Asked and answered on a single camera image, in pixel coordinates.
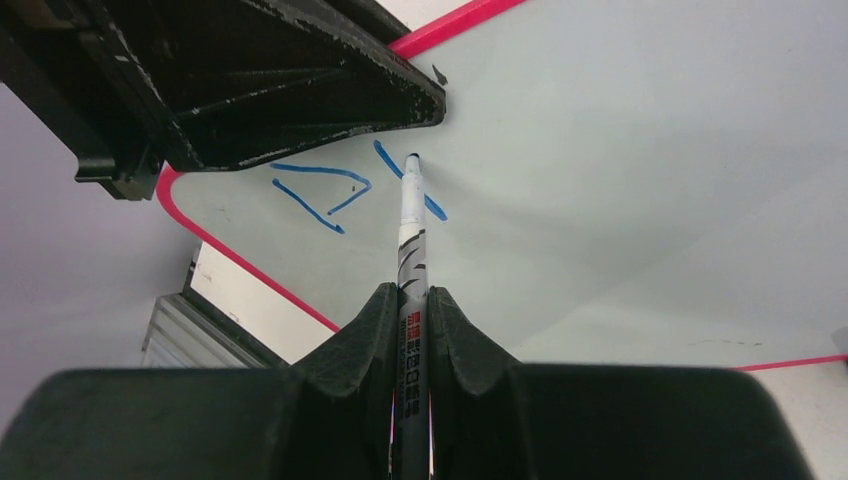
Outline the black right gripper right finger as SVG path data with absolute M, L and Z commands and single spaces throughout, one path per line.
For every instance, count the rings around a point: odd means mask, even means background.
M 809 479 L 776 402 L 729 369 L 523 363 L 430 290 L 439 479 Z

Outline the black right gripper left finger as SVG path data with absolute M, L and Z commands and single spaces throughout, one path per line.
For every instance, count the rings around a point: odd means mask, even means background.
M 396 287 L 293 365 L 67 370 L 1 441 L 5 479 L 385 479 Z

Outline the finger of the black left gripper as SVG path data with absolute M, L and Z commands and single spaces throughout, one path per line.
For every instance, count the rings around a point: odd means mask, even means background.
M 444 89 L 390 45 L 375 1 L 13 1 L 1 79 L 75 155 L 80 183 L 148 200 L 164 165 L 252 168 L 441 123 Z

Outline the white whiteboard marker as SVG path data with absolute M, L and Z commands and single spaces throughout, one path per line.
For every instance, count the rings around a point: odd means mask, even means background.
M 401 177 L 398 231 L 397 368 L 392 477 L 430 477 L 426 194 L 421 159 L 407 156 Z

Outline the red-framed whiteboard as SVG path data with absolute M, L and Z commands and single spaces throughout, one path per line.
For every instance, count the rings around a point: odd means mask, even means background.
M 843 1 L 473 1 L 395 45 L 435 127 L 166 170 L 186 229 L 317 321 L 398 265 L 417 153 L 429 281 L 529 361 L 745 366 L 847 331 Z

